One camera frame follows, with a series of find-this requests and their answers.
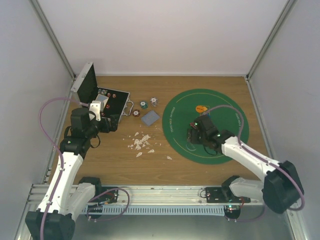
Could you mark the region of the clear round button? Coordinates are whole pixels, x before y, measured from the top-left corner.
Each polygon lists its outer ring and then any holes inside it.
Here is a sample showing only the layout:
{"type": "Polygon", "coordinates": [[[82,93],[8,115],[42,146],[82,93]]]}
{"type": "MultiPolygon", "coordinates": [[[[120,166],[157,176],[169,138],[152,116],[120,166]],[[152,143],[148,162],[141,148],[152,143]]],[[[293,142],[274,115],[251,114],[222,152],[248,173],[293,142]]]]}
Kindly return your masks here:
{"type": "Polygon", "coordinates": [[[197,148],[190,142],[187,142],[185,147],[189,150],[189,151],[195,151],[197,148]]]}

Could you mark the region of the orange big blind button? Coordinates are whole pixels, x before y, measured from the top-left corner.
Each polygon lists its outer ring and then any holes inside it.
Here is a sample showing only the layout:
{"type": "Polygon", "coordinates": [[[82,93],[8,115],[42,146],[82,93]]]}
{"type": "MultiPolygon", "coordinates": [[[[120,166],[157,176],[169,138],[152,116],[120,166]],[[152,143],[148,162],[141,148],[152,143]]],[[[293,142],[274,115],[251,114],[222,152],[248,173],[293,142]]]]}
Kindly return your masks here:
{"type": "Polygon", "coordinates": [[[204,113],[208,110],[208,108],[203,105],[198,105],[198,106],[196,106],[195,110],[197,113],[204,113]]]}

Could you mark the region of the blue ten chip stack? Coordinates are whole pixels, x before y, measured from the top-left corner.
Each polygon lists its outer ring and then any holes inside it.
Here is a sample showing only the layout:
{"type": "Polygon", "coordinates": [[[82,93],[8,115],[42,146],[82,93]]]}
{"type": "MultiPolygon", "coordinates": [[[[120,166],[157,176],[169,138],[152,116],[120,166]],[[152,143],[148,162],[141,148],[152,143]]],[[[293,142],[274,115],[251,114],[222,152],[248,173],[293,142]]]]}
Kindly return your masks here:
{"type": "Polygon", "coordinates": [[[156,97],[152,97],[150,99],[150,104],[151,106],[156,107],[158,105],[158,99],[156,97]]]}

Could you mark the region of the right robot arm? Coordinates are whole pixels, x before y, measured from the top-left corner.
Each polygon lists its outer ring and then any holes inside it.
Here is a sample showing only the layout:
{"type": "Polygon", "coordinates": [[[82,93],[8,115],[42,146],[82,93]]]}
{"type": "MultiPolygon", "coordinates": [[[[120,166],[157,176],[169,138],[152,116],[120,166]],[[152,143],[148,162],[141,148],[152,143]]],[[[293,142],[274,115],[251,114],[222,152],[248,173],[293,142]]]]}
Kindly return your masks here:
{"type": "Polygon", "coordinates": [[[221,190],[223,200],[234,202],[238,197],[263,201],[274,213],[291,210],[301,201],[300,211],[305,206],[304,189],[295,165],[286,160],[279,162],[246,145],[228,130],[218,130],[208,115],[195,119],[187,130],[187,141],[202,145],[229,157],[254,173],[258,180],[236,177],[221,190]]]}

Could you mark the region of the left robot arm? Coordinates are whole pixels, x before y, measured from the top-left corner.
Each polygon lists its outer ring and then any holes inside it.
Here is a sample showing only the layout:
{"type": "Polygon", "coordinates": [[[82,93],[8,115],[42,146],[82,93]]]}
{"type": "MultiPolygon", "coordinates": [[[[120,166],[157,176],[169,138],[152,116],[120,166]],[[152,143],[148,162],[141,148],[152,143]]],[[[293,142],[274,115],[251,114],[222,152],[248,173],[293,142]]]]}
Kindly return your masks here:
{"type": "Polygon", "coordinates": [[[58,164],[51,183],[35,211],[25,217],[26,226],[34,240],[70,240],[75,232],[78,216],[90,200],[98,202],[103,197],[101,181],[87,177],[74,193],[72,185],[87,151],[92,147],[91,139],[100,133],[115,132],[120,116],[107,116],[95,105],[76,108],[70,115],[70,126],[64,132],[59,147],[58,164]]]}

